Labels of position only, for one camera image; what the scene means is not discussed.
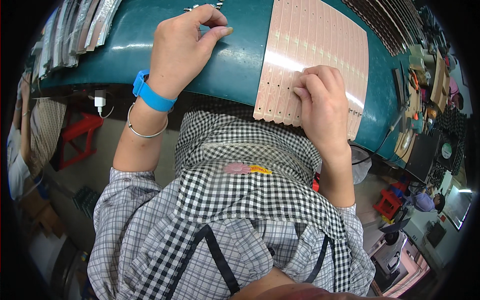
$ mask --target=green workbench mat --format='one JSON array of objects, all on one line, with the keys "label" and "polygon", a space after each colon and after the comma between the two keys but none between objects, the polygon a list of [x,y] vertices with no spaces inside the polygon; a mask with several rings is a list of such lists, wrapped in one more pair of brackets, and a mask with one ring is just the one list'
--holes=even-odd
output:
[{"label": "green workbench mat", "polygon": [[[397,115],[391,69],[408,66],[408,55],[391,57],[377,35],[341,0],[325,0],[367,32],[369,79],[365,108],[355,143],[375,150]],[[183,13],[184,7],[204,4],[194,0],[123,0],[105,45],[80,56],[77,68],[48,75],[41,87],[85,83],[133,83],[137,72],[149,68],[153,34],[162,20]],[[221,12],[234,33],[222,38],[203,71],[185,88],[195,92],[254,105],[262,70],[273,0],[225,0]],[[390,157],[398,130],[379,154]]]}]

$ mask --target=pink circuit board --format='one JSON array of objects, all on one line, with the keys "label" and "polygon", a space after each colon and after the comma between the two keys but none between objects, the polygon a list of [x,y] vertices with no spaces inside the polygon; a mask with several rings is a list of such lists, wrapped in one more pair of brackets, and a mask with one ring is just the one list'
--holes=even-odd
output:
[{"label": "pink circuit board", "polygon": [[292,84],[305,68],[340,70],[348,99],[348,138],[355,139],[368,82],[367,33],[320,0],[274,0],[253,117],[301,126]]}]

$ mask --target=right hand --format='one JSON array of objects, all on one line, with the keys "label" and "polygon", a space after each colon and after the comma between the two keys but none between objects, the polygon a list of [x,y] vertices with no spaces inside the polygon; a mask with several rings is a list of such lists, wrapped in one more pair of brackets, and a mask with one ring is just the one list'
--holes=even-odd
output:
[{"label": "right hand", "polygon": [[348,100],[340,71],[329,66],[307,68],[294,83],[293,91],[302,102],[301,126],[322,159],[351,155],[347,142]]}]

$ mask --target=bracelet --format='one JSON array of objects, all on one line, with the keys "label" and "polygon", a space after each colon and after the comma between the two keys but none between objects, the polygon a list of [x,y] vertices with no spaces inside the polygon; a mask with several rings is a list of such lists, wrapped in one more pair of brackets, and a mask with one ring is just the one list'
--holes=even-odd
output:
[{"label": "bracelet", "polygon": [[167,117],[167,122],[165,123],[165,126],[162,128],[162,130],[160,130],[158,133],[155,133],[153,135],[143,135],[143,134],[139,134],[138,132],[136,132],[133,127],[132,127],[132,124],[130,123],[130,112],[132,111],[132,108],[133,106],[135,105],[135,102],[132,103],[132,106],[130,106],[130,108],[128,109],[128,114],[127,114],[127,123],[128,123],[128,128],[131,129],[131,131],[133,131],[133,133],[135,133],[136,135],[140,136],[140,137],[143,137],[145,139],[150,139],[150,138],[153,138],[153,137],[156,137],[156,136],[159,136],[162,132],[165,131],[165,129],[167,129],[167,125],[168,125],[168,117]]}]

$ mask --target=blue silicone watch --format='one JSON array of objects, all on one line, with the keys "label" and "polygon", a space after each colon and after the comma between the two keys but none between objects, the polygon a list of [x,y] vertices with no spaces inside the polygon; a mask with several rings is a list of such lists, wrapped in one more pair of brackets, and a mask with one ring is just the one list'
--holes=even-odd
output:
[{"label": "blue silicone watch", "polygon": [[145,75],[148,75],[149,73],[150,70],[142,70],[138,72],[137,78],[135,78],[135,81],[133,82],[133,94],[135,97],[142,97],[145,103],[155,110],[169,111],[175,104],[175,101],[177,101],[177,98],[173,100],[166,99],[152,91],[144,80]]}]

